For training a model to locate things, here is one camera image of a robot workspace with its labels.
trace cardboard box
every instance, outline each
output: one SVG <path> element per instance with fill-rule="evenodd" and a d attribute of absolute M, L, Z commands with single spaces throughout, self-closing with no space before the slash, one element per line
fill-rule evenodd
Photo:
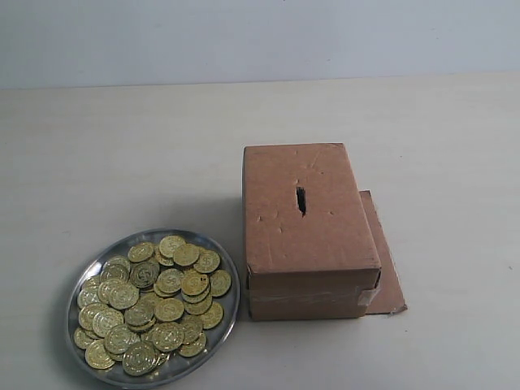
<path fill-rule="evenodd" d="M 363 316 L 381 262 L 343 144 L 246 147 L 243 185 L 252 318 Z"/>

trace pile of coins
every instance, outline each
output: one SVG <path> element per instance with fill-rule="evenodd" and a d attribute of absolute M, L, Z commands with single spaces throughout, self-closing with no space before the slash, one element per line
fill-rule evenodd
<path fill-rule="evenodd" d="M 127 257 L 110 258 L 88 278 L 77 298 L 78 348 L 92 368 L 122 362 L 128 375 L 144 375 L 174 351 L 191 358 L 206 348 L 204 330 L 216 327 L 223 307 L 214 300 L 231 287 L 220 256 L 166 236 L 158 245 L 141 242 Z"/>

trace coin slot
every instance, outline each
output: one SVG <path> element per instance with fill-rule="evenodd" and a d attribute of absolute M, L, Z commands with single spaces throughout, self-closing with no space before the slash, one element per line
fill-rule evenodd
<path fill-rule="evenodd" d="M 296 199 L 298 203 L 298 209 L 300 209 L 301 216 L 305 217 L 307 212 L 306 205 L 306 189 L 303 187 L 296 187 Z"/>

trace plate rim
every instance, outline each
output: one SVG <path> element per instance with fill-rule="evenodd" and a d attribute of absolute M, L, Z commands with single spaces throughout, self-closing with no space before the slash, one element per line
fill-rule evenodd
<path fill-rule="evenodd" d="M 217 342 L 217 344 L 214 346 L 214 348 L 211 351 L 209 351 L 208 354 L 201 361 L 199 361 L 196 364 L 194 364 L 193 366 L 189 367 L 187 370 L 180 372 L 178 375 L 175 375 L 175 376 L 173 376 L 171 378 L 159 380 L 157 382 L 152 381 L 150 383 L 135 383 L 135 384 L 134 383 L 119 382 L 119 381 L 108 379 L 108 378 L 102 378 L 102 377 L 96 375 L 95 372 L 93 372 L 92 368 L 85 366 L 86 363 L 76 353 L 76 346 L 73 344 L 73 342 L 72 342 L 72 335 L 70 334 L 70 332 L 68 330 L 69 317 L 70 317 L 70 313 L 71 313 L 72 302 L 74 301 L 75 291 L 77 290 L 78 287 L 80 287 L 80 285 L 81 285 L 80 281 L 83 279 L 83 276 L 86 273 L 89 272 L 89 269 L 100 258 L 102 258 L 106 254 L 108 254 L 115 246 L 117 246 L 119 244 L 122 244 L 125 241 L 129 241 L 132 238 L 135 238 L 136 236 L 139 236 L 139 235 L 151 234 L 151 233 L 159 233 L 159 232 L 164 232 L 165 234 L 168 234 L 168 233 L 169 234 L 179 234 L 181 236 L 183 234 L 199 236 L 199 237 L 203 238 L 204 240 L 209 241 L 214 246 L 216 246 L 219 249 L 219 251 L 221 253 L 223 253 L 227 257 L 227 259 L 229 260 L 229 263 L 230 263 L 230 267 L 232 269 L 232 274 L 233 274 L 232 275 L 232 279 L 233 279 L 233 281 L 236 282 L 236 295 L 237 295 L 236 300 L 235 300 L 235 304 L 234 304 L 234 307 L 233 307 L 233 311 L 232 311 L 231 321 L 227 325 L 227 328 L 226 328 L 223 336 L 220 338 L 220 340 Z M 238 309 L 239 309 L 239 306 L 240 306 L 240 299 L 241 299 L 241 283 L 240 283 L 240 277 L 238 275 L 238 270 L 236 268 L 236 264 L 235 264 L 235 262 L 233 262 L 232 257 L 223 248 L 223 246 L 221 244 L 219 244 L 217 241 L 213 240 L 211 237 L 208 237 L 208 236 L 206 236 L 204 234 L 201 234 L 201 233 L 198 233 L 198 232 L 192 232 L 192 231 L 189 231 L 189 230 L 174 229 L 174 228 L 168 228 L 168 227 L 148 229 L 148 230 L 143 230 L 143 231 L 140 231 L 140 232 L 135 232 L 135 233 L 133 233 L 133 234 L 131 234 L 129 236 L 126 236 L 126 237 L 124 237 L 124 238 L 122 238 L 120 240 L 117 240 L 112 245 L 109 245 L 103 251 L 101 251 L 99 254 L 97 254 L 96 256 L 94 256 L 92 258 L 90 258 L 87 262 L 85 262 L 84 266 L 81 268 L 81 273 L 76 278 L 76 282 L 74 284 L 74 287 L 72 288 L 72 290 L 71 290 L 71 292 L 69 294 L 69 297 L 67 299 L 67 309 L 66 309 L 65 319 L 64 319 L 65 320 L 65 323 L 64 323 L 65 324 L 65 344 L 67 345 L 68 351 L 72 355 L 74 355 L 74 358 L 75 358 L 76 362 L 78 363 L 78 365 L 81 367 L 81 369 L 83 371 L 88 372 L 89 375 L 93 376 L 97 380 L 100 380 L 100 381 L 102 381 L 102 382 L 104 382 L 106 384 L 111 384 L 113 386 L 117 386 L 119 388 L 124 388 L 124 389 L 129 389 L 129 390 L 137 390 L 137 389 L 142 389 L 142 388 L 156 388 L 158 386 L 163 386 L 164 384 L 169 384 L 169 383 L 172 383 L 172 382 L 174 382 L 176 380 L 184 378 L 186 375 L 191 374 L 196 369 L 198 369 L 199 367 L 204 365 L 204 363 L 206 363 L 208 360 L 210 360 L 210 358 L 213 357 L 213 355 L 217 352 L 217 350 L 226 341 L 226 339 L 229 337 L 229 334 L 232 332 L 233 328 L 235 327 L 236 315 L 238 313 Z"/>

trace box top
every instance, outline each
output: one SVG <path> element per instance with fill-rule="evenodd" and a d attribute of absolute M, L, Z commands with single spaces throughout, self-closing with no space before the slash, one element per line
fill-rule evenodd
<path fill-rule="evenodd" d="M 244 206 L 252 274 L 380 268 L 343 144 L 246 147 Z"/>

